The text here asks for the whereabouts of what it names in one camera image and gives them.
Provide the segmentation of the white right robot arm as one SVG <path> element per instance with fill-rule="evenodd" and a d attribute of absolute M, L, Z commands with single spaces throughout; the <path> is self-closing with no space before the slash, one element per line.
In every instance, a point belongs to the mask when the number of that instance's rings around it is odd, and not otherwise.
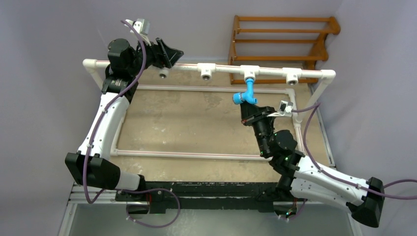
<path fill-rule="evenodd" d="M 382 181 L 349 176 L 313 161 L 297 149 L 289 130 L 274 130 L 274 111 L 270 106 L 240 105 L 241 123 L 253 128 L 260 156 L 281 175 L 277 196 L 325 203 L 347 211 L 363 225 L 379 227 L 385 201 Z"/>

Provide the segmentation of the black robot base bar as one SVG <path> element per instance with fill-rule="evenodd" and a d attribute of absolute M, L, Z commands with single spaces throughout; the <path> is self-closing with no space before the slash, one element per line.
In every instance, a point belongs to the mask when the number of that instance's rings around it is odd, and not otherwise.
<path fill-rule="evenodd" d="M 280 182 L 146 181 L 139 189 L 122 190 L 117 202 L 148 204 L 151 213 L 168 209 L 256 210 L 291 216 L 304 199 Z"/>

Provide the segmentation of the white PVC pipe frame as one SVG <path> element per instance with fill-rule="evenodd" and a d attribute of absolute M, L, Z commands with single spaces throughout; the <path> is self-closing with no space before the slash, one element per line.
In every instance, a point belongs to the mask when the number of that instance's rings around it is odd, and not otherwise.
<path fill-rule="evenodd" d="M 296 94 L 292 88 L 254 88 L 254 95 L 260 94 L 285 94 L 289 97 L 289 102 L 293 102 L 292 120 L 296 132 L 298 148 L 305 150 L 306 144 L 302 141 L 301 123 L 305 112 L 312 109 L 313 104 L 318 101 L 326 87 L 333 81 L 336 76 L 333 70 L 302 70 L 298 68 L 267 68 L 253 65 L 231 66 L 218 65 L 215 63 L 197 63 L 197 64 L 177 64 L 173 66 L 174 70 L 197 71 L 201 78 L 209 79 L 214 72 L 241 74 L 244 75 L 244 83 L 247 78 L 254 78 L 257 75 L 283 76 L 285 82 L 300 82 L 304 77 L 319 79 L 320 83 L 307 102 L 307 107 L 297 109 Z M 245 92 L 243 88 L 232 87 L 193 87 L 193 86 L 160 86 L 160 85 L 139 85 L 138 90 L 161 90 L 161 91 L 190 91 L 190 92 Z M 117 148 L 121 126 L 125 119 L 128 108 L 128 101 L 125 98 L 117 98 L 115 93 L 102 95 L 100 108 L 96 114 L 94 125 L 105 125 L 99 128 L 98 133 L 90 131 L 83 144 L 80 146 L 82 153 L 88 149 L 88 143 L 91 139 L 96 138 L 98 143 L 91 149 L 91 153 L 103 154 L 105 159 L 111 156 L 134 156 L 134 157 L 161 157 L 161 158 L 193 158 L 193 159 L 213 159 L 213 160 L 239 160 L 239 161 L 260 161 L 256 155 L 244 154 L 226 154 L 226 153 L 192 153 L 192 152 L 164 152 L 164 151 L 139 151 L 139 150 L 122 150 Z"/>

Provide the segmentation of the blue plastic water faucet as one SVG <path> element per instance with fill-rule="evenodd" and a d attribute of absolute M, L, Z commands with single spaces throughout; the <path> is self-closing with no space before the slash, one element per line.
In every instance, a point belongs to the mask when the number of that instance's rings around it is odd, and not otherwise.
<path fill-rule="evenodd" d="M 246 91 L 238 92 L 233 95 L 232 101 L 234 104 L 239 105 L 244 102 L 247 102 L 249 104 L 256 105 L 258 103 L 257 98 L 254 97 L 254 82 L 254 78 L 247 78 L 245 80 Z"/>

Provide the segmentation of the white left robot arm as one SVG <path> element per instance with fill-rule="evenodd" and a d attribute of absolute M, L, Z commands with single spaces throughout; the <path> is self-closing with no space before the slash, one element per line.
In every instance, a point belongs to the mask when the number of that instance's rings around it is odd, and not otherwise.
<path fill-rule="evenodd" d="M 109 43 L 109 63 L 97 114 L 78 150 L 65 158 L 77 184 L 127 190 L 134 201 L 145 198 L 147 188 L 141 184 L 144 177 L 124 172 L 110 162 L 112 143 L 137 89 L 137 77 L 150 66 L 172 68 L 183 55 L 183 51 L 167 46 L 161 38 L 149 45 L 139 43 L 135 48 L 122 38 Z"/>

